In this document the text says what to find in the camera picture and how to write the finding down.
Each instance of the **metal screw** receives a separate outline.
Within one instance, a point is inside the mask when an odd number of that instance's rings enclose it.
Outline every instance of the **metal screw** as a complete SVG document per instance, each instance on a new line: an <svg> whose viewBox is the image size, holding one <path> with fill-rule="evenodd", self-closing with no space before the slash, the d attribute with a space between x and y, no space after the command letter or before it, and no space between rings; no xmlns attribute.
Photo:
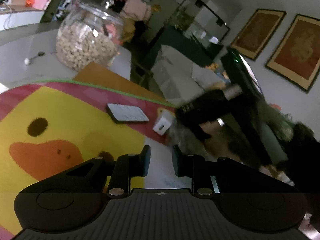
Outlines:
<svg viewBox="0 0 320 240"><path fill-rule="evenodd" d="M120 196L123 193L124 193L124 190L119 187L115 187L115 188L112 188L111 190L109 190L109 194L113 195L113 196Z"/></svg>
<svg viewBox="0 0 320 240"><path fill-rule="evenodd" d="M212 189L207 188L207 187L202 187L200 189L197 190L198 194L202 195L202 196L208 196L212 194Z"/></svg>

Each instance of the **duck eye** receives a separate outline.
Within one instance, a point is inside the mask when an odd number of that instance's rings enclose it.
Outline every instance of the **duck eye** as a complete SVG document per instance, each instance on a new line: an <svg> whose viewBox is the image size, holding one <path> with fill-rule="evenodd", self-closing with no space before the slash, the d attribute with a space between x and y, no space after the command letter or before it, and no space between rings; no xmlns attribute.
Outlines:
<svg viewBox="0 0 320 240"><path fill-rule="evenodd" d="M44 118L34 119L28 126L28 135L37 137L42 134L48 127L48 121Z"/></svg>

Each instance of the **jar of nuts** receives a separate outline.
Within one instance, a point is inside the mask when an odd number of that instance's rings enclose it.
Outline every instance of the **jar of nuts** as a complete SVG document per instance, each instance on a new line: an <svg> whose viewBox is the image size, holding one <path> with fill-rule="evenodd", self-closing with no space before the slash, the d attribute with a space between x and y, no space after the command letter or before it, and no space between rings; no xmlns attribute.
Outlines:
<svg viewBox="0 0 320 240"><path fill-rule="evenodd" d="M64 65L81 70L94 61L109 66L121 43L123 22L108 10L80 3L62 22L57 35L56 53Z"/></svg>

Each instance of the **cartoon duck mat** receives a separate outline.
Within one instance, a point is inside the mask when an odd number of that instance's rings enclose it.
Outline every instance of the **cartoon duck mat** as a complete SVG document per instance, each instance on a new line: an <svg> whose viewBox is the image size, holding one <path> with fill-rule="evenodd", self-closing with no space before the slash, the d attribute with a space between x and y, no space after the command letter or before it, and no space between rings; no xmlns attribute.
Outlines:
<svg viewBox="0 0 320 240"><path fill-rule="evenodd" d="M150 119L145 124L115 124L106 103L139 106ZM21 230L13 210L25 187L105 152L116 160L139 154L150 138L160 106L101 88L73 83L26 85L0 95L0 233ZM133 178L132 187L144 187Z"/></svg>

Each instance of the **sofa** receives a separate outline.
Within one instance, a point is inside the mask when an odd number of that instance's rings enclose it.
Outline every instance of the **sofa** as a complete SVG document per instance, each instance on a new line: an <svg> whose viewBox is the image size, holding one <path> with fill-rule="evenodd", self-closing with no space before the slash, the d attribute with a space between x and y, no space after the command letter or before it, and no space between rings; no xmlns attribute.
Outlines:
<svg viewBox="0 0 320 240"><path fill-rule="evenodd" d="M161 46L151 72L164 98L175 106L224 84L212 70L199 67L185 55L166 45Z"/></svg>

